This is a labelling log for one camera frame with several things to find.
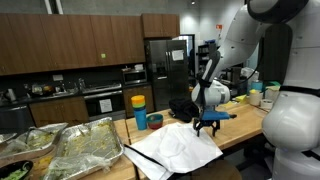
blue gripper part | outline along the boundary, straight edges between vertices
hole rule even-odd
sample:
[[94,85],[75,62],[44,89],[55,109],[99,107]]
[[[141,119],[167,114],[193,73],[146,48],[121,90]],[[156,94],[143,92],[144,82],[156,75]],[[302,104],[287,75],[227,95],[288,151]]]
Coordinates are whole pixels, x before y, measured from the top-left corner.
[[202,120],[204,121],[228,119],[230,119],[230,116],[227,112],[217,112],[212,110],[205,110],[202,116]]

backsplash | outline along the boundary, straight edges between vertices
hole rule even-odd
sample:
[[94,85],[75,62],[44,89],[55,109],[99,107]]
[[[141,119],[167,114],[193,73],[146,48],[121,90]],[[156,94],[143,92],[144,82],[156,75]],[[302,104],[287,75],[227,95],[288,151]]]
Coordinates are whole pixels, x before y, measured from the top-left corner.
[[87,84],[112,80],[122,81],[121,69],[125,67],[125,65],[119,65],[12,76],[0,76],[0,91],[11,88],[14,90],[17,97],[23,97],[26,96],[24,84],[29,84],[30,87],[32,84],[48,84],[57,86],[61,83],[60,81],[53,81],[52,75],[59,74],[63,75],[62,83],[64,83],[65,85],[67,85],[69,82],[76,82],[78,86],[79,78],[84,79]]

blue cup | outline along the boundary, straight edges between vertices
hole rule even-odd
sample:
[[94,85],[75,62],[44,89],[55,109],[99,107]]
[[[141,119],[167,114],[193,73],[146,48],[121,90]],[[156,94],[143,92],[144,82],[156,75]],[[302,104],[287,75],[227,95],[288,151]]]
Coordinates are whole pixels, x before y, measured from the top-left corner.
[[136,118],[136,123],[138,126],[138,130],[145,130],[147,129],[147,111],[146,108],[136,111],[134,110],[134,116]]

stainless steel refrigerator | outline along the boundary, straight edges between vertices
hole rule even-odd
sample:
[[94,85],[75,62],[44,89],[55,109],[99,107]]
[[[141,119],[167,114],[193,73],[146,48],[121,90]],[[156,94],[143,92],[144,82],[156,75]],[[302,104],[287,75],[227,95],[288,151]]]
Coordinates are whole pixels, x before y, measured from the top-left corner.
[[190,98],[185,40],[146,41],[148,78],[156,111],[169,108],[169,100]]

exit sign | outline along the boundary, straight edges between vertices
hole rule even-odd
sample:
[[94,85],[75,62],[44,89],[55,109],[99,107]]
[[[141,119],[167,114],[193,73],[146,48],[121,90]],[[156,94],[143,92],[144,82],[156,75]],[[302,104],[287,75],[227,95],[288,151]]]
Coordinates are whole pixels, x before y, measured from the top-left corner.
[[222,24],[217,24],[217,25],[216,25],[216,29],[221,30],[221,29],[222,29]]

